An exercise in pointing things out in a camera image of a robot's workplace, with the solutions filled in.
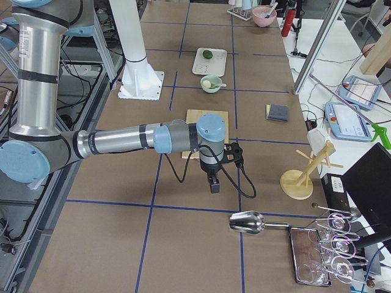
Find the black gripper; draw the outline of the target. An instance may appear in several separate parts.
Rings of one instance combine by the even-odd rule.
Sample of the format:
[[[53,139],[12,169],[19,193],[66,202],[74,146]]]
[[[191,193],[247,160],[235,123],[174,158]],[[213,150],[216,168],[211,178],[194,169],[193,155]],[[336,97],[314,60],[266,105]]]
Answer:
[[[207,164],[204,161],[200,162],[201,169],[206,173],[209,180],[210,192],[218,194],[220,192],[220,183],[218,173],[222,169],[220,164]]]

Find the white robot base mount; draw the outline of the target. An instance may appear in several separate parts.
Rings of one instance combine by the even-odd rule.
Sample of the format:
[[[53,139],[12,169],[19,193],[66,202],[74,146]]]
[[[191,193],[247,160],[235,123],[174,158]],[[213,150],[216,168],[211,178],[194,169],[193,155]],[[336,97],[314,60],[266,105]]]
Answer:
[[[125,58],[121,99],[159,100],[164,72],[155,71],[147,60],[136,1],[110,1]]]

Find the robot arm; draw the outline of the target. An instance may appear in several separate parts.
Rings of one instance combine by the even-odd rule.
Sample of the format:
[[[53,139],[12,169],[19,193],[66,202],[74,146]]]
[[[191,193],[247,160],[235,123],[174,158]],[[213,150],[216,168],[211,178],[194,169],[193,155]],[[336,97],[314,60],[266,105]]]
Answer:
[[[199,154],[211,191],[219,192],[217,173],[227,150],[225,121],[217,114],[206,114],[196,123],[174,120],[112,131],[56,128],[61,40],[95,32],[92,1],[14,1],[12,13],[20,26],[18,113],[1,147],[2,172],[14,181],[32,183],[96,154],[190,151]]]

